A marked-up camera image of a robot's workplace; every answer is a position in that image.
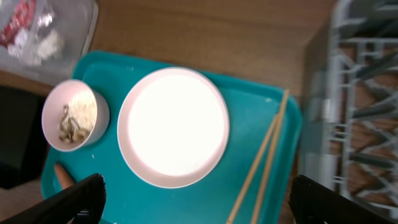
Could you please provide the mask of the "large white plate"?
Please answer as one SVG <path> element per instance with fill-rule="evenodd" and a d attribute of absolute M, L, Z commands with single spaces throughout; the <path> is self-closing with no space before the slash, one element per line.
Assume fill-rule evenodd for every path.
<path fill-rule="evenodd" d="M 202 73 L 156 70 L 126 95 L 118 116 L 119 149 L 144 182 L 164 189 L 192 185 L 221 160 L 229 113 L 219 89 Z"/>

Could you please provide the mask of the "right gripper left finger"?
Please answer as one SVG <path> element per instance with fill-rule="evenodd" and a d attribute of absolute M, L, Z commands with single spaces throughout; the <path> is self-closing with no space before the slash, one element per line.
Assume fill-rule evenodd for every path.
<path fill-rule="evenodd" d="M 79 181 L 2 224 L 89 223 L 101 221 L 106 203 L 104 178 L 99 173 Z"/>

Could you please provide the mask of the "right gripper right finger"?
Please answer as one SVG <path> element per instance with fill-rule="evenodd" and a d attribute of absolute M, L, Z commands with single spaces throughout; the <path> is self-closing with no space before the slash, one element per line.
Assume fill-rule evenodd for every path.
<path fill-rule="evenodd" d="M 314 180 L 293 179 L 289 206 L 297 224 L 393 224 Z"/>

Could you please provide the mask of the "red foil snack wrapper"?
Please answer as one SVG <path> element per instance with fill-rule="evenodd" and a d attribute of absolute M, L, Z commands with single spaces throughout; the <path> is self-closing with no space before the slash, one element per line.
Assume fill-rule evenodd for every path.
<path fill-rule="evenodd" d="M 17 33 L 32 25 L 36 7 L 36 0 L 21 0 L 17 4 L 9 22 L 1 30 L 1 46 L 7 48 L 13 44 Z"/>

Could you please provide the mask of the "white tissue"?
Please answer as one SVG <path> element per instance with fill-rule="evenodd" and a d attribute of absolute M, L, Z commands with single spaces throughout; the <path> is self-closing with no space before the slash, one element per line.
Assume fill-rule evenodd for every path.
<path fill-rule="evenodd" d="M 29 66 L 39 66 L 42 59 L 37 55 L 37 47 L 32 43 L 29 30 L 22 28 L 16 34 L 14 43 L 7 46 L 7 52 L 22 63 Z"/>
<path fill-rule="evenodd" d="M 47 60 L 48 58 L 59 54 L 64 45 L 65 41 L 63 37 L 53 29 L 50 31 L 48 36 L 41 41 L 37 53 L 43 60 Z"/>

